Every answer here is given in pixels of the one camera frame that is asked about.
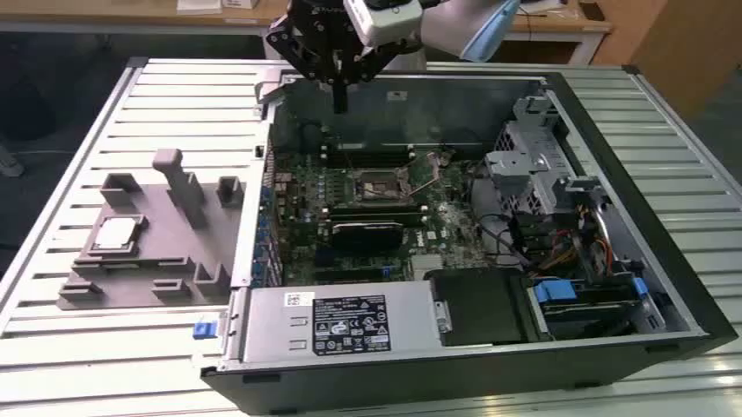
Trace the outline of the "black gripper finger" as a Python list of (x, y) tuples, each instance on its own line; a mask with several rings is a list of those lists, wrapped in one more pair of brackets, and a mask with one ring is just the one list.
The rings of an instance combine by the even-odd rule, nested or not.
[(296, 26), (284, 15), (268, 28), (264, 40), (305, 79), (324, 85), (331, 92), (332, 111), (343, 113), (343, 81), (332, 61), (332, 52), (311, 45), (311, 37), (295, 33)]
[(369, 82), (381, 72), (385, 65), (408, 47), (408, 40), (400, 39), (385, 43), (368, 52), (357, 39), (343, 45), (340, 52), (340, 113), (348, 111), (348, 86)]

